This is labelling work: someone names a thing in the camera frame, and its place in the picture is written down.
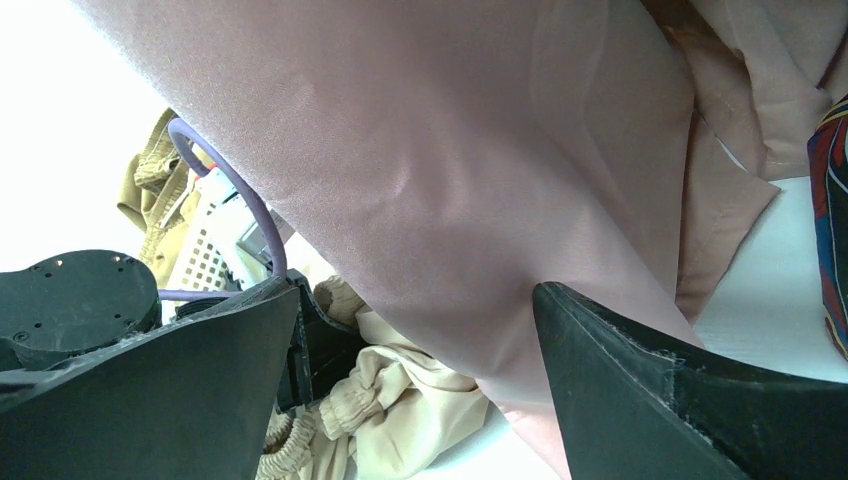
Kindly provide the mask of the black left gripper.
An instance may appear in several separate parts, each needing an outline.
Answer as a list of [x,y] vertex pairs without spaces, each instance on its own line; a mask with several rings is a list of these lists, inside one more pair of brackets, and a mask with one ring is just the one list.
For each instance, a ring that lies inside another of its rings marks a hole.
[[278,407],[292,411],[327,396],[354,368],[367,346],[355,326],[331,319],[317,303],[307,278],[289,270],[287,282],[298,289],[299,308],[278,388]]

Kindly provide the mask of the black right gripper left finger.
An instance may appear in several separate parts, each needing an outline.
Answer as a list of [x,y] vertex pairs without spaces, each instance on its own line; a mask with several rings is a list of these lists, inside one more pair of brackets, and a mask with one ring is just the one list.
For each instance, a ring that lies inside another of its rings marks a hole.
[[269,280],[183,321],[1,376],[5,479],[251,479],[297,319]]

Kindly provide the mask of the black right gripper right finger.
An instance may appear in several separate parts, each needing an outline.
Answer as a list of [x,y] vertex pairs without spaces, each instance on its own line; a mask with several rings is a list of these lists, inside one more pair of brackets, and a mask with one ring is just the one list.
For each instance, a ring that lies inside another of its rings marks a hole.
[[575,479],[843,479],[847,387],[742,363],[557,282],[534,320]]

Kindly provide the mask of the beige shorts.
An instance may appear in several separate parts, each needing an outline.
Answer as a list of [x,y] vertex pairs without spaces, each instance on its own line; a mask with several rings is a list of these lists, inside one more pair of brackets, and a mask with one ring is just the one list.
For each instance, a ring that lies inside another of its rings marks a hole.
[[399,334],[342,277],[313,292],[368,345],[317,405],[272,413],[257,478],[342,479],[354,463],[362,479],[408,479],[483,426],[489,401],[472,378]]

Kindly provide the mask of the brown shorts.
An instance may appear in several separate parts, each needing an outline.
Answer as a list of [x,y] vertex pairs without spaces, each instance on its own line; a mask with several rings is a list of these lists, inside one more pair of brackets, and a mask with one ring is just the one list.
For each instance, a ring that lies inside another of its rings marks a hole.
[[139,258],[160,288],[168,285],[188,231],[183,213],[191,211],[184,205],[190,193],[188,165],[168,131],[176,117],[168,108],[157,120],[127,166],[117,201],[119,211],[144,233]]

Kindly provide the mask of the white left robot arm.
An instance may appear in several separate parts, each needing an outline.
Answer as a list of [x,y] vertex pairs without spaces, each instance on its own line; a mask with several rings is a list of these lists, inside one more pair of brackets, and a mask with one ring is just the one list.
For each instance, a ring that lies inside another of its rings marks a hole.
[[[299,307],[277,393],[279,410],[310,406],[353,368],[366,343],[321,308],[307,278],[286,275]],[[1,369],[42,370],[162,325],[151,270],[109,250],[68,252],[1,275]]]

